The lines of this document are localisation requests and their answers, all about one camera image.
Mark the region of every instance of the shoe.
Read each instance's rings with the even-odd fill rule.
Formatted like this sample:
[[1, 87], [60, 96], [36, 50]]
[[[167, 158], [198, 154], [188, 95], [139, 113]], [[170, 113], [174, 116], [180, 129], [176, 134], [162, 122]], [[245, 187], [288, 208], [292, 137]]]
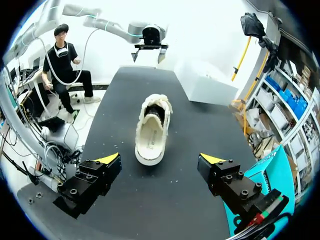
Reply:
[[72, 124], [73, 122], [74, 122], [74, 114], [68, 112], [67, 117], [66, 117], [66, 123]]
[[85, 104], [93, 104], [93, 103], [98, 103], [101, 101], [101, 98], [98, 96], [92, 96], [92, 97], [84, 97], [84, 103]]
[[136, 128], [134, 153], [143, 165], [153, 166], [165, 154], [172, 106], [166, 95], [152, 94], [142, 104]]

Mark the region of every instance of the black tabletop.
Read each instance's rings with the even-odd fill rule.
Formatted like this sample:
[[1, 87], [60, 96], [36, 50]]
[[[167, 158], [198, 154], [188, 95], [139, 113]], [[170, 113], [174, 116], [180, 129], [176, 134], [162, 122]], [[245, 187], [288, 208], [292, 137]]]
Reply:
[[[141, 105], [151, 94], [167, 95], [173, 114], [163, 160], [144, 166], [135, 157], [135, 136]], [[172, 71], [122, 67], [96, 112], [83, 159], [116, 152], [121, 173], [78, 221], [130, 239], [229, 237], [223, 202], [212, 196], [197, 171], [200, 152], [237, 159], [243, 171], [256, 162], [227, 107], [189, 101]]]

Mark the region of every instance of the electronic device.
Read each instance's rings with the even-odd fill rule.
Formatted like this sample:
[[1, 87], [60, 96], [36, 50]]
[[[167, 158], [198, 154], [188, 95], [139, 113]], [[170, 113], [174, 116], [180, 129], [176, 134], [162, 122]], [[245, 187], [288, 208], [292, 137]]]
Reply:
[[53, 133], [57, 132], [64, 124], [65, 121], [57, 116], [39, 122], [41, 127], [47, 127]]
[[68, 43], [65, 43], [66, 47], [57, 49], [56, 45], [53, 46], [53, 49], [55, 51], [55, 54], [58, 58], [64, 57], [68, 55], [69, 48], [68, 48]]
[[33, 61], [32, 72], [38, 71], [39, 66], [40, 66], [40, 57], [36, 58], [36, 59]]

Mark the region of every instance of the white cable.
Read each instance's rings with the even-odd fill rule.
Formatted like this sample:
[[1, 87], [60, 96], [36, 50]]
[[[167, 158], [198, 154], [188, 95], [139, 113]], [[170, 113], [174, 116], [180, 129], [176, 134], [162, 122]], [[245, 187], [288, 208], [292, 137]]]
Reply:
[[51, 62], [50, 62], [50, 59], [49, 59], [49, 55], [48, 55], [48, 52], [47, 52], [47, 50], [46, 50], [46, 46], [45, 46], [44, 41], [43, 41], [40, 37], [37, 37], [37, 38], [36, 38], [36, 39], [39, 39], [39, 40], [41, 41], [41, 43], [42, 43], [42, 45], [43, 45], [43, 49], [44, 49], [44, 51], [45, 51], [46, 59], [48, 60], [48, 63], [49, 63], [50, 69], [51, 69], [51, 72], [52, 72], [53, 76], [55, 77], [55, 79], [57, 79], [57, 81], [58, 81], [59, 83], [61, 83], [62, 85], [65, 85], [65, 86], [71, 86], [71, 85], [74, 84], [76, 81], [78, 81], [78, 79], [79, 79], [79, 77], [80, 77], [80, 75], [81, 75], [81, 72], [82, 72], [82, 70], [83, 70], [83, 66], [84, 66], [84, 62], [85, 62], [85, 57], [86, 57], [86, 51], [87, 51], [88, 41], [89, 41], [91, 35], [92, 35], [94, 32], [96, 32], [97, 30], [99, 30], [99, 29], [95, 29], [94, 31], [92, 31], [92, 32], [90, 33], [90, 35], [88, 36], [88, 39], [86, 40], [86, 43], [85, 43], [85, 46], [84, 46], [84, 53], [83, 53], [83, 60], [82, 60], [81, 70], [80, 70], [80, 72], [79, 72], [79, 75], [76, 77], [76, 79], [75, 79], [73, 82], [71, 82], [71, 83], [63, 82], [63, 81], [56, 75], [55, 70], [54, 70], [54, 68], [53, 68], [52, 65], [51, 65]]
[[80, 95], [81, 95], [81, 97], [82, 97], [82, 100], [83, 100], [83, 106], [84, 106], [84, 110], [85, 110], [86, 114], [87, 114], [89, 117], [94, 118], [95, 116], [90, 115], [90, 114], [88, 113], [88, 111], [87, 111], [86, 103], [85, 103], [85, 97], [82, 95], [82, 93], [81, 93], [81, 92], [79, 92], [79, 94], [80, 94]]

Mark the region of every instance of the blue storage bin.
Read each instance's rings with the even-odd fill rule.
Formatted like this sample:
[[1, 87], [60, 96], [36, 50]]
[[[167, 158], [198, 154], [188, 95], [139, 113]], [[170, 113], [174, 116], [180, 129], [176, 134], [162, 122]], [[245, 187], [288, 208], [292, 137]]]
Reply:
[[294, 111], [298, 105], [298, 101], [291, 95], [288, 97], [288, 100], [286, 101], [290, 108]]
[[284, 91], [284, 94], [287, 95], [288, 97], [293, 95], [288, 88]]
[[304, 114], [306, 108], [307, 108], [308, 104], [305, 101], [305, 99], [301, 96], [297, 102], [296, 108], [294, 109], [294, 114], [296, 115], [296, 117], [298, 118], [298, 120], [300, 120], [300, 118], [302, 117], [302, 115]]
[[266, 76], [265, 80], [277, 91], [279, 92], [281, 90], [281, 87], [279, 84], [273, 80], [270, 76]]
[[284, 101], [288, 101], [289, 96], [282, 90], [279, 91], [280, 96], [284, 99]]

